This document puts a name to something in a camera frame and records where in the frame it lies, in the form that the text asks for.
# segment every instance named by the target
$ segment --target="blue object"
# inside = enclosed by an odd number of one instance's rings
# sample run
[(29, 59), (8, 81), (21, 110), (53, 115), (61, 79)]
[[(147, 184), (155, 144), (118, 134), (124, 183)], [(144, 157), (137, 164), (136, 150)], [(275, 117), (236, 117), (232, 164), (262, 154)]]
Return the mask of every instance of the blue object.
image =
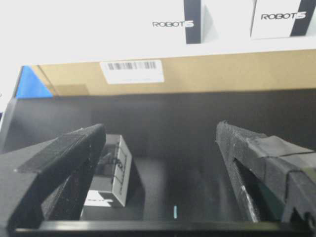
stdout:
[(53, 94), (40, 81), (31, 67), (24, 66), (22, 69), (16, 98), (53, 97)]

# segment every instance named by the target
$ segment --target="black panel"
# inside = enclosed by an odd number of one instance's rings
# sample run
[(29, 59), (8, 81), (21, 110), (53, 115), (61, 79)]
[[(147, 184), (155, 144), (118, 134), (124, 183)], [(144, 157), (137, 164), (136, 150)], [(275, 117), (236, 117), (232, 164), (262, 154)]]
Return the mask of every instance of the black panel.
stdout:
[(193, 21), (193, 27), (186, 27), (187, 44), (201, 43), (201, 0), (183, 0), (184, 18)]

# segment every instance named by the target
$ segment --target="barcode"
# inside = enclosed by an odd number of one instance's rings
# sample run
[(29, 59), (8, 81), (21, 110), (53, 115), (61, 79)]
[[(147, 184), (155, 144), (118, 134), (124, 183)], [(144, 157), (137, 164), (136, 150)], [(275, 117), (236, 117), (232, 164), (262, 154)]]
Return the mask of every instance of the barcode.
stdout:
[(126, 63), (107, 63), (108, 70), (137, 70), (137, 69), (156, 69), (155, 61), (148, 62), (126, 62)]

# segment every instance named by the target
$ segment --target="cardboard box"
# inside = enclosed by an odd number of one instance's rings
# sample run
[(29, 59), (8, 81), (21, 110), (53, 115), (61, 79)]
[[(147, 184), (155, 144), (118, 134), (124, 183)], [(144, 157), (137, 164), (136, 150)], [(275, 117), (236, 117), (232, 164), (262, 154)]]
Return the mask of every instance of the cardboard box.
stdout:
[(53, 94), (61, 96), (316, 88), (316, 50), (154, 60), (161, 61), (163, 82), (110, 84), (99, 62), (32, 68)]
[(255, 0), (253, 39), (304, 36), (316, 0)]
[(96, 167), (85, 206), (124, 207), (132, 155), (121, 135), (107, 135), (105, 156)]

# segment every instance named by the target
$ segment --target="small white box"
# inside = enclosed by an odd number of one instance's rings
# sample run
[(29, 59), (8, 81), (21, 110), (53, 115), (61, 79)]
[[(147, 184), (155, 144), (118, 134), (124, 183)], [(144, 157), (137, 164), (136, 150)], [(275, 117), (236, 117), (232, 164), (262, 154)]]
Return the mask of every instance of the small white box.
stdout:
[(121, 135), (107, 135), (104, 149), (106, 154), (99, 160), (84, 205), (124, 207), (132, 154)]

